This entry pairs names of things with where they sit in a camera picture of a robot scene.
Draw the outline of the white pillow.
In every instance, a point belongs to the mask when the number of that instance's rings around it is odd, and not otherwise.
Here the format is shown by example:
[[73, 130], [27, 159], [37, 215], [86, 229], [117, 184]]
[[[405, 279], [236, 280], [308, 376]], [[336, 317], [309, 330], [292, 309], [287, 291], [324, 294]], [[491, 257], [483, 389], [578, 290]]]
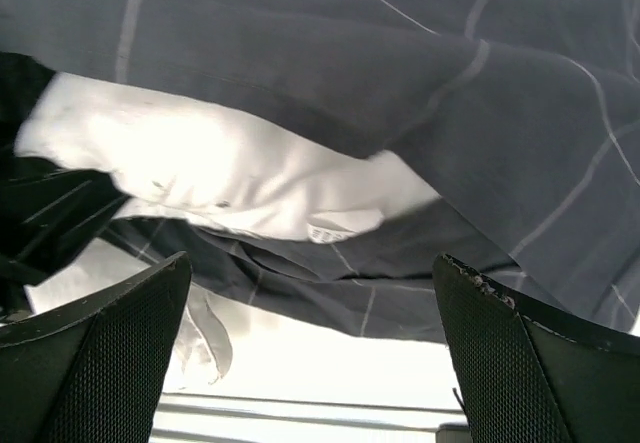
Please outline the white pillow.
[[109, 175], [120, 216], [256, 238], [335, 243], [436, 191], [397, 155], [349, 157], [219, 104], [61, 73], [14, 144], [20, 157]]

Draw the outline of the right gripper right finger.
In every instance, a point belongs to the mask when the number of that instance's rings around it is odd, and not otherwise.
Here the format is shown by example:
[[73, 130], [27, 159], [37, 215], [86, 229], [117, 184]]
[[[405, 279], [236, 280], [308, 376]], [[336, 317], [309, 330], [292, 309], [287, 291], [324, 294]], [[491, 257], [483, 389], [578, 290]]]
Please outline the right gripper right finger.
[[474, 442], [636, 442], [639, 339], [442, 254], [438, 310]]

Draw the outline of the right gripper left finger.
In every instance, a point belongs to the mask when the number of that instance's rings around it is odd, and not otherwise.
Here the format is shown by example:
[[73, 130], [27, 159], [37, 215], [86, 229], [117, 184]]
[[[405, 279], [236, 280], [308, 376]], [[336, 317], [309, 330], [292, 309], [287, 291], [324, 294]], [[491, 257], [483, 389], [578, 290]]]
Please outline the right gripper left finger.
[[2, 327], [2, 441], [148, 441], [190, 281], [179, 252]]

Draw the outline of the dark grey checked pillowcase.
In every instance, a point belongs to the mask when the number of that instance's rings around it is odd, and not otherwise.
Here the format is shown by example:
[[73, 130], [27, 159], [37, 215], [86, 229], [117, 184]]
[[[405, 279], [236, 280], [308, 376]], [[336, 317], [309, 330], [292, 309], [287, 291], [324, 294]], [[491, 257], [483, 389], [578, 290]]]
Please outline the dark grey checked pillowcase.
[[333, 245], [108, 224], [145, 262], [187, 252], [220, 295], [440, 342], [431, 267], [447, 252], [586, 320], [635, 323], [639, 0], [1, 0], [3, 120], [53, 72], [243, 110], [357, 159], [389, 150], [440, 196]]

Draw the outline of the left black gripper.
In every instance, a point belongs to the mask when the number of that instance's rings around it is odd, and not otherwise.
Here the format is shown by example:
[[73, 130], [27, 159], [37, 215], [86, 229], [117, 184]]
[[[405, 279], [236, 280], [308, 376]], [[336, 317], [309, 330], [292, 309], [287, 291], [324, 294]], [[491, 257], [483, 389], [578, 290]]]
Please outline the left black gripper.
[[24, 287], [70, 264], [125, 202], [111, 179], [64, 170], [13, 147], [54, 76], [30, 57], [1, 54], [1, 311], [29, 313]]

